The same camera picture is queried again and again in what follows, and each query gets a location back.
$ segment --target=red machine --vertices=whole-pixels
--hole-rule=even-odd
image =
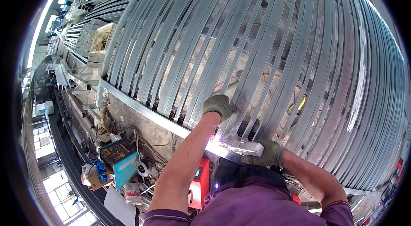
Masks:
[[[202,158],[188,193],[188,206],[203,209],[204,198],[210,190],[210,160]]]

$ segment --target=wire spool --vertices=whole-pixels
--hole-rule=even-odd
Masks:
[[[152,163],[148,160],[142,159],[136,161],[136,170],[141,177],[148,177],[153,172]]]

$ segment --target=work glove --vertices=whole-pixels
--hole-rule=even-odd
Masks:
[[[282,162],[284,159],[284,152],[287,150],[278,144],[276,141],[272,140],[261,140],[261,145],[264,147],[264,152],[261,157],[256,156],[243,156],[241,162],[244,164],[257,164],[265,167],[272,165],[278,165],[283,168]]]
[[[214,95],[209,97],[203,103],[203,115],[208,112],[217,112],[221,116],[220,123],[227,120],[238,111],[235,106],[230,105],[229,101],[229,97],[226,95]]]

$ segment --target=purple shirt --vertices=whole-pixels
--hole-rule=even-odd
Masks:
[[[233,185],[230,182],[208,193],[203,211],[191,223],[181,211],[158,209],[146,213],[144,226],[354,225],[351,208],[343,201],[330,204],[319,217],[272,180],[249,177],[243,188]]]

